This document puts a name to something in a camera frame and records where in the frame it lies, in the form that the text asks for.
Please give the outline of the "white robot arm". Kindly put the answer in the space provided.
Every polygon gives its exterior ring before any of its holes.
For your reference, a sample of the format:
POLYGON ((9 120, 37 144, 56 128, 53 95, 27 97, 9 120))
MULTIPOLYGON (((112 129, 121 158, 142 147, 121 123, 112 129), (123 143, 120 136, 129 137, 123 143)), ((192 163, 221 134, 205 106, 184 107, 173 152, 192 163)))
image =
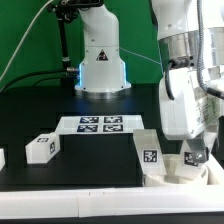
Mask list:
MULTIPOLYGON (((159 83, 162 130, 185 140, 193 160, 205 163, 205 130, 221 116, 224 87, 224 0, 149 0, 162 59, 159 83)), ((100 2, 79 9, 84 25, 84 60, 77 93, 108 98, 128 90, 119 55, 119 23, 100 2)))

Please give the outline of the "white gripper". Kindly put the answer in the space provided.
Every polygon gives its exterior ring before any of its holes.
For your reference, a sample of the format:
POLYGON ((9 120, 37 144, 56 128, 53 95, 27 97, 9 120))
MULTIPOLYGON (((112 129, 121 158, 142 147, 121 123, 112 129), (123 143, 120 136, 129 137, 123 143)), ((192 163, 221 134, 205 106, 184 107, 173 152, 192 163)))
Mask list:
POLYGON ((170 100, 165 80, 159 83, 160 118, 168 140, 186 140, 196 163, 208 160, 208 150, 202 138, 195 138, 222 115, 219 98, 206 94, 198 85, 195 71, 187 68, 169 72, 174 99, 170 100))

